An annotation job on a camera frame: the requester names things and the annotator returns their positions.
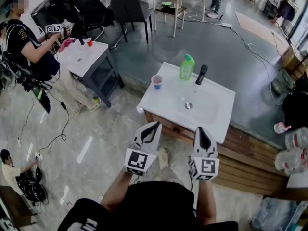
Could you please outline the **black mesh office chair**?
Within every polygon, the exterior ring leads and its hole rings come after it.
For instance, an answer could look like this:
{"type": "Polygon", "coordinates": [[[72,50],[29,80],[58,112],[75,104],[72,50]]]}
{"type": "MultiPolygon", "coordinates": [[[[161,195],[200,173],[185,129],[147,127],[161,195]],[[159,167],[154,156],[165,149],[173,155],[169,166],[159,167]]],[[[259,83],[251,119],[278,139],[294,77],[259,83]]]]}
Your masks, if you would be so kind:
{"type": "Polygon", "coordinates": [[[44,0],[31,13],[35,24],[42,32],[46,32],[46,26],[73,22],[73,12],[69,0],[44,0]]]}
{"type": "Polygon", "coordinates": [[[105,7],[100,0],[69,0],[73,12],[73,35],[85,40],[87,32],[112,25],[115,21],[114,14],[109,7],[105,7]]]}

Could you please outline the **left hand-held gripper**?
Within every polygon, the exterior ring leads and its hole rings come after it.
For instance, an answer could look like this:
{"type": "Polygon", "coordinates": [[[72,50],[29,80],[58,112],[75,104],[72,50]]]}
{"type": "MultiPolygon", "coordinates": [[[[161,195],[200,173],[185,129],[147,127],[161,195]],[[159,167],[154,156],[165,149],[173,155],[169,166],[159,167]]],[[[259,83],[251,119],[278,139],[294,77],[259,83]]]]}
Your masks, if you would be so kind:
{"type": "Polygon", "coordinates": [[[161,132],[160,122],[147,123],[136,130],[134,143],[126,150],[124,169],[127,173],[142,177],[147,174],[158,157],[161,132]]]}

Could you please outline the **black green hanging pack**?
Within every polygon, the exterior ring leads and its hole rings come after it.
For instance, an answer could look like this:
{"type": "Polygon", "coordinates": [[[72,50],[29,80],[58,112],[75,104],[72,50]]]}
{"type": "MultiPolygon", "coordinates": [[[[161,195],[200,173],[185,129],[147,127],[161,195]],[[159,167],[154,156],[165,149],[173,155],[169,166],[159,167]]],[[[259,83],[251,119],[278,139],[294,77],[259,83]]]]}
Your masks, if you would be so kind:
{"type": "Polygon", "coordinates": [[[51,111],[51,105],[45,90],[38,85],[34,85],[32,88],[32,92],[34,93],[36,99],[39,101],[44,110],[49,114],[51,111]]]}

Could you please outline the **green soap bottle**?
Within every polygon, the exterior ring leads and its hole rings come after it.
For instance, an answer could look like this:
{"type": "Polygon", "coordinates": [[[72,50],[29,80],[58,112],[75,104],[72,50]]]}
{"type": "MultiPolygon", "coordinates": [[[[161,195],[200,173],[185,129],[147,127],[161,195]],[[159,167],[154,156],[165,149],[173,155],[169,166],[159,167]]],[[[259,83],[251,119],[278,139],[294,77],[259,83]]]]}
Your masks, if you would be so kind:
{"type": "Polygon", "coordinates": [[[182,80],[189,80],[191,78],[194,67],[194,59],[189,54],[185,54],[185,58],[180,64],[179,78],[182,80]]]}

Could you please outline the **clear bag of bottles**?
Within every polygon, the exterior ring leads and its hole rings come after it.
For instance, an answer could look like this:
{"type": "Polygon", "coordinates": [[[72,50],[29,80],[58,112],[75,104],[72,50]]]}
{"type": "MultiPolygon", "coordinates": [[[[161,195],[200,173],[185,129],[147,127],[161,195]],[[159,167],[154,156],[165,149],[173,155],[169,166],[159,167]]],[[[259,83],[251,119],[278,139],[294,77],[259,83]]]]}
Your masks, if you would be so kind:
{"type": "Polygon", "coordinates": [[[293,148],[280,151],[274,161],[277,170],[283,170],[287,176],[308,170],[308,150],[293,148]]]}
{"type": "Polygon", "coordinates": [[[304,149],[308,147],[308,128],[301,127],[286,134],[285,146],[287,150],[294,148],[304,149]]]}

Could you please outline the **pink cloth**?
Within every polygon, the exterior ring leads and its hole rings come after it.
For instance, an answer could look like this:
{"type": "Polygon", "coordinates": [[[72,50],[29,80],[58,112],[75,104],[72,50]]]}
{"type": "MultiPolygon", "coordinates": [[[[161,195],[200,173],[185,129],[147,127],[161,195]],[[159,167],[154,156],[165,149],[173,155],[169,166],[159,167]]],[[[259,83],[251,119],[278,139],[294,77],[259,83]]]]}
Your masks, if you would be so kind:
{"type": "Polygon", "coordinates": [[[67,39],[65,39],[62,43],[61,43],[61,45],[60,45],[60,47],[59,47],[59,49],[58,49],[58,52],[62,52],[65,48],[67,48],[71,43],[73,43],[74,42],[74,38],[67,38],[67,39]]]}

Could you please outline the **wooden frame chair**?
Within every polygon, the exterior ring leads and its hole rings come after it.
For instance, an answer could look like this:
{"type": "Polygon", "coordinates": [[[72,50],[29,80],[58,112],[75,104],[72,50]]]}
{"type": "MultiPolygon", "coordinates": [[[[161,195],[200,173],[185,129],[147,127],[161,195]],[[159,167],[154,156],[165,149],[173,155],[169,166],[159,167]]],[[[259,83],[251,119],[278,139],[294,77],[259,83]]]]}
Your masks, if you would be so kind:
{"type": "Polygon", "coordinates": [[[154,30],[155,31],[156,31],[156,15],[157,14],[163,15],[164,23],[166,22],[166,16],[171,16],[173,18],[174,24],[173,24],[172,37],[174,38],[176,36],[178,18],[182,19],[180,29],[183,29],[184,27],[186,7],[180,6],[180,0],[153,0],[153,14],[154,14],[154,30]],[[173,3],[177,2],[177,6],[175,8],[163,7],[161,4],[161,2],[163,1],[171,1],[173,3]]]}

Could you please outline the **black bag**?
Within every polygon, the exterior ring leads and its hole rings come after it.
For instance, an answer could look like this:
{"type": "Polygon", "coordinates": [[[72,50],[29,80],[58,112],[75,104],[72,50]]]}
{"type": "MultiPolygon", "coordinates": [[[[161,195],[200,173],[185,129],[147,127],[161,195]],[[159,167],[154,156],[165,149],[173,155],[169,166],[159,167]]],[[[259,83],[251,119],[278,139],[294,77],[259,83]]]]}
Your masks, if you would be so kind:
{"type": "Polygon", "coordinates": [[[304,91],[292,92],[283,101],[284,124],[296,130],[308,128],[308,93],[304,91]]]}

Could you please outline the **green trash bin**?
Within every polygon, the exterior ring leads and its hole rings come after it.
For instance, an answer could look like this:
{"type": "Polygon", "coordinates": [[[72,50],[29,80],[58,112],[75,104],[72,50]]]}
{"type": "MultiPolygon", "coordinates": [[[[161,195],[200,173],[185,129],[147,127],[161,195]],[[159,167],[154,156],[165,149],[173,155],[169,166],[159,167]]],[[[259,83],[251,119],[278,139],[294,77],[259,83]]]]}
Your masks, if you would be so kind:
{"type": "Polygon", "coordinates": [[[293,80],[288,72],[284,69],[280,70],[274,80],[271,82],[271,88],[277,95],[289,93],[293,87],[293,80]]]}

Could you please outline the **wooden sink cabinet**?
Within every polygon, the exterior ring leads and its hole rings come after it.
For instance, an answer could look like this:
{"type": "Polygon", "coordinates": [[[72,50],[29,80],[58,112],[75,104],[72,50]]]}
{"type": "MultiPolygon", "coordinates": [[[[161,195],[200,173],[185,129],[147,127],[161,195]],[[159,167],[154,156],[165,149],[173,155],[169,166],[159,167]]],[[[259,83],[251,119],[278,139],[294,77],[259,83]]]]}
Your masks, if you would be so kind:
{"type": "MultiPolygon", "coordinates": [[[[149,111],[148,122],[162,124],[161,145],[176,156],[189,156],[193,151],[193,132],[149,111]]],[[[256,137],[229,126],[226,139],[217,145],[219,173],[214,183],[243,192],[279,197],[287,184],[284,173],[276,170],[279,150],[256,137]]]]}

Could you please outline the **brown wooden furniture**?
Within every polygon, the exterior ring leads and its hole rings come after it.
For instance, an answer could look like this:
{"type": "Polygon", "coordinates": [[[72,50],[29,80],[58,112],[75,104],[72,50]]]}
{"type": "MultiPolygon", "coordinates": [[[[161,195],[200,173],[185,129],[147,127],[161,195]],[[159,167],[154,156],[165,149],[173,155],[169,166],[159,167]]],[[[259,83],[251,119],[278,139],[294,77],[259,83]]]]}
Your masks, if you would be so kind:
{"type": "Polygon", "coordinates": [[[31,217],[37,214],[31,212],[22,197],[11,187],[0,185],[0,204],[4,206],[15,228],[36,224],[35,221],[31,221],[31,217]]]}

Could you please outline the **person's left forearm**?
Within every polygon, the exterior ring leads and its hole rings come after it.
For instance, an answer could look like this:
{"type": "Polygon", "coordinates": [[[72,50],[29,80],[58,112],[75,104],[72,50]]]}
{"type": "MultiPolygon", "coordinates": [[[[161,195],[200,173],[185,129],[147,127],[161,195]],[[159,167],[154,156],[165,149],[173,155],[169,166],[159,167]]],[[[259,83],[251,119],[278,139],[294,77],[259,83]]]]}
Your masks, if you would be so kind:
{"type": "Polygon", "coordinates": [[[114,212],[123,202],[131,178],[132,174],[122,169],[104,194],[101,205],[109,212],[114,212]]]}

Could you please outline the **person's right forearm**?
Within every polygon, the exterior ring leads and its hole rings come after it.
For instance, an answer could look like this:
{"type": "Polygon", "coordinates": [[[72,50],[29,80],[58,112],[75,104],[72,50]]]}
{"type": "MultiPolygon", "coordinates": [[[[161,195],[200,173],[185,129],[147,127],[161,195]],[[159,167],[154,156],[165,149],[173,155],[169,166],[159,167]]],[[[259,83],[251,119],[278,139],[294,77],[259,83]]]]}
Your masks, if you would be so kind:
{"type": "Polygon", "coordinates": [[[216,203],[211,181],[199,181],[196,216],[203,225],[216,223],[216,203]]]}

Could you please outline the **black shelf unit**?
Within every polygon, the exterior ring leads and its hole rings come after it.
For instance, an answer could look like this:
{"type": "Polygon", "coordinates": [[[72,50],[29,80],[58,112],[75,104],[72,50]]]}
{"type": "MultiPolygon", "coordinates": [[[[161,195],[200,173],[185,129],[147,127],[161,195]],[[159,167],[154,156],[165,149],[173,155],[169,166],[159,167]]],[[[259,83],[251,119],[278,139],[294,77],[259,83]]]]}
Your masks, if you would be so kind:
{"type": "Polygon", "coordinates": [[[268,19],[273,20],[277,14],[277,9],[278,9],[278,3],[275,0],[274,1],[267,0],[267,2],[265,3],[265,7],[263,9],[263,13],[268,19]]]}

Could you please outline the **person's beige shoe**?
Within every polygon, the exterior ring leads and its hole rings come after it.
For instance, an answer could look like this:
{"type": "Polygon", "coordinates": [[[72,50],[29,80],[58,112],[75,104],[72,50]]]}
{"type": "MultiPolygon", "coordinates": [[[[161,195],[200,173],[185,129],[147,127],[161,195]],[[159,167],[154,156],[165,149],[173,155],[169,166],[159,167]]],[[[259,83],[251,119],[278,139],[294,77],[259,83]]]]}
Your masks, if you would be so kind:
{"type": "Polygon", "coordinates": [[[158,162],[159,162],[159,167],[162,170],[164,167],[169,166],[169,152],[166,148],[161,147],[158,150],[158,162]]]}

